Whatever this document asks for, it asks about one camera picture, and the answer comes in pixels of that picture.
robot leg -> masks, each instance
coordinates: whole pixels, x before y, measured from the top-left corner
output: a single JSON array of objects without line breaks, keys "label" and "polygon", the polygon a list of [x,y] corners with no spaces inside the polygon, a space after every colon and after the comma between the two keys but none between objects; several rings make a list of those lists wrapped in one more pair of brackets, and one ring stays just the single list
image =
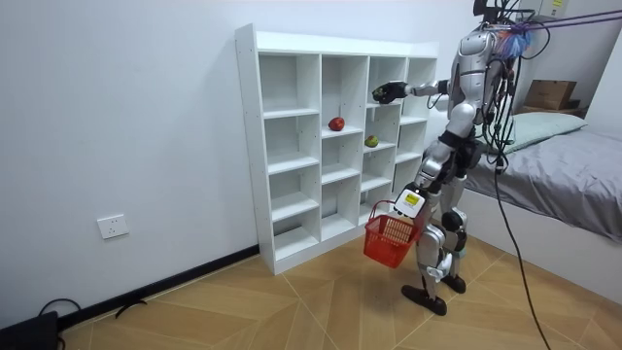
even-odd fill
[{"label": "robot leg", "polygon": [[452,256],[449,275],[442,281],[459,294],[467,291],[467,284],[459,275],[460,260],[465,256],[467,244],[467,215],[457,208],[466,180],[466,174],[462,177],[456,176],[448,185],[443,186],[443,196],[440,199],[443,213],[441,222],[445,229],[443,249]]},{"label": "robot leg", "polygon": [[427,215],[426,226],[417,242],[417,264],[421,272],[423,289],[403,286],[401,293],[415,303],[422,305],[431,312],[444,316],[447,304],[437,295],[436,285],[447,276],[451,268],[452,255],[443,250],[445,235],[443,229],[429,223],[432,209],[438,203],[439,193],[430,193],[424,210]]}]

shelf compartment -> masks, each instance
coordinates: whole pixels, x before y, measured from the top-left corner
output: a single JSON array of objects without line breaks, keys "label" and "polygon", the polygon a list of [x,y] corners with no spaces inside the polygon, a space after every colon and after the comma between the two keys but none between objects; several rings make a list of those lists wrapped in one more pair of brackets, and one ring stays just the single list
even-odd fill
[{"label": "shelf compartment", "polygon": [[409,153],[421,155],[424,152],[426,125],[425,122],[419,122],[399,127],[399,141],[397,142],[398,155]]},{"label": "shelf compartment", "polygon": [[387,106],[399,106],[401,105],[401,101],[393,101],[391,103],[387,103],[387,104],[380,104],[376,101],[373,102],[367,102],[365,104],[366,108],[379,108],[379,107],[387,107]]},{"label": "shelf compartment", "polygon": [[401,149],[397,149],[396,164],[400,164],[400,163],[403,163],[405,161],[417,159],[417,158],[420,158],[420,157],[421,157],[420,153],[406,152],[406,151],[403,151]]},{"label": "shelf compartment", "polygon": [[[436,74],[436,59],[433,58],[409,58],[408,79],[406,82],[412,85],[425,84],[434,80]],[[430,114],[427,97],[409,96],[403,102],[403,114],[405,116],[418,116],[427,118]]]},{"label": "shelf compartment", "polygon": [[392,143],[392,142],[379,141],[378,142],[378,146],[376,146],[376,147],[363,146],[363,152],[368,154],[370,152],[386,150],[388,148],[392,148],[392,147],[395,147],[395,146],[396,146],[396,144]]},{"label": "shelf compartment", "polygon": [[354,228],[354,224],[339,214],[333,214],[322,219],[322,239],[331,239],[334,236]]},{"label": "shelf compartment", "polygon": [[320,166],[310,166],[270,176],[272,222],[320,206]]},{"label": "shelf compartment", "polygon": [[320,114],[320,111],[313,108],[294,108],[294,109],[283,109],[276,111],[263,112],[263,118],[265,120],[269,119],[279,119],[279,118],[287,118],[287,117],[302,117],[302,116],[311,116]]},{"label": "shelf compartment", "polygon": [[[360,209],[360,214],[359,214],[359,225],[365,225],[367,224],[367,222],[369,221],[369,214],[371,214],[371,207],[372,205],[369,205],[367,203],[361,204],[361,209]],[[378,215],[385,215],[387,214],[387,212],[381,208],[377,208],[376,209],[376,216]]]},{"label": "shelf compartment", "polygon": [[362,133],[322,140],[322,185],[361,173],[363,169],[362,143]]},{"label": "shelf compartment", "polygon": [[391,183],[396,165],[395,155],[395,149],[391,148],[369,153],[364,156],[361,181],[362,192]]},{"label": "shelf compartment", "polygon": [[283,110],[320,109],[318,54],[262,53],[259,74],[264,117],[278,116]]},{"label": "shelf compartment", "polygon": [[326,137],[338,136],[344,130],[333,134],[328,123],[336,117],[345,121],[345,127],[363,130],[365,114],[365,89],[367,84],[367,58],[322,55],[322,127],[328,131]]},{"label": "shelf compartment", "polygon": [[333,164],[322,167],[322,185],[351,178],[361,174],[361,171],[342,164]]},{"label": "shelf compartment", "polygon": [[361,191],[366,192],[388,184],[391,184],[390,179],[376,175],[363,174],[363,179],[361,180]]},{"label": "shelf compartment", "polygon": [[358,224],[359,177],[322,185],[322,240],[331,239]]},{"label": "shelf compartment", "polygon": [[317,164],[320,159],[320,116],[265,120],[268,175]]},{"label": "shelf compartment", "polygon": [[319,160],[310,156],[305,156],[300,152],[268,156],[268,174],[275,175],[286,171],[301,169],[319,162]]},{"label": "shelf compartment", "polygon": [[320,206],[318,202],[296,192],[272,200],[272,222],[281,221]]},{"label": "shelf compartment", "polygon": [[274,249],[277,261],[320,242],[320,210],[315,209],[274,225]]},{"label": "shelf compartment", "polygon": [[364,152],[375,152],[392,148],[397,144],[399,133],[399,108],[380,108],[367,110],[365,118],[365,139],[371,135],[378,137],[378,146],[364,146]]},{"label": "shelf compartment", "polygon": [[346,125],[346,126],[343,126],[343,129],[341,129],[341,131],[332,131],[327,125],[322,126],[322,138],[323,139],[343,136],[343,135],[350,135],[353,133],[363,133],[363,130],[359,127]]},{"label": "shelf compartment", "polygon": [[410,125],[413,123],[425,123],[428,119],[424,117],[410,117],[410,116],[401,116],[399,118],[400,125]]},{"label": "shelf compartment", "polygon": [[[360,210],[359,210],[359,225],[365,225],[369,220],[369,214],[371,213],[371,208],[374,204],[376,204],[380,200],[390,199],[391,186],[385,185],[368,192],[361,192],[361,197],[359,200]],[[376,209],[376,216],[387,214],[389,211],[389,205],[386,203],[381,203],[378,205]]]},{"label": "shelf compartment", "polygon": [[377,105],[371,93],[378,87],[391,81],[406,81],[406,58],[372,57],[369,61],[367,102]]}]

parquet floor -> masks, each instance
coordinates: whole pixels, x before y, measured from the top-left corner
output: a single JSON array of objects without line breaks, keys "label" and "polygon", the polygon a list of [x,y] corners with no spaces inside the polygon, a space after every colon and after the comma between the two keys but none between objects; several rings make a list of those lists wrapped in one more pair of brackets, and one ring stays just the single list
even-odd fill
[{"label": "parquet floor", "polygon": [[[466,294],[441,284],[448,314],[405,299],[414,253],[398,269],[357,239],[284,274],[260,258],[65,332],[69,350],[544,349],[514,257],[470,238]],[[554,350],[622,349],[622,306],[528,264],[536,311]]]}]

wall outlet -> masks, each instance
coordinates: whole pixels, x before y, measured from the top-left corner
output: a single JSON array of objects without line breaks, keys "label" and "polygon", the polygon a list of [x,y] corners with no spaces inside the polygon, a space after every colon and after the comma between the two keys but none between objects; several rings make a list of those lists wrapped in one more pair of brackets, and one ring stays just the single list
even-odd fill
[{"label": "wall outlet", "polygon": [[99,225],[101,236],[104,239],[129,233],[129,228],[127,228],[127,223],[125,222],[125,215],[123,214],[112,218],[99,219],[97,220],[97,224]]}]

red basket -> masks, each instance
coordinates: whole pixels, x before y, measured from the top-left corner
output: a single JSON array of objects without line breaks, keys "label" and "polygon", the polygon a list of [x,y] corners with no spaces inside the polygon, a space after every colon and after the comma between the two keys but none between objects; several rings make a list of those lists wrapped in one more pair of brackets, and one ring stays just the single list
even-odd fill
[{"label": "red basket", "polygon": [[369,221],[365,225],[364,254],[388,267],[396,268],[404,260],[408,250],[421,236],[421,225],[415,219],[410,225],[400,219],[388,215],[374,218],[378,204],[390,200],[381,200],[371,209]]}]

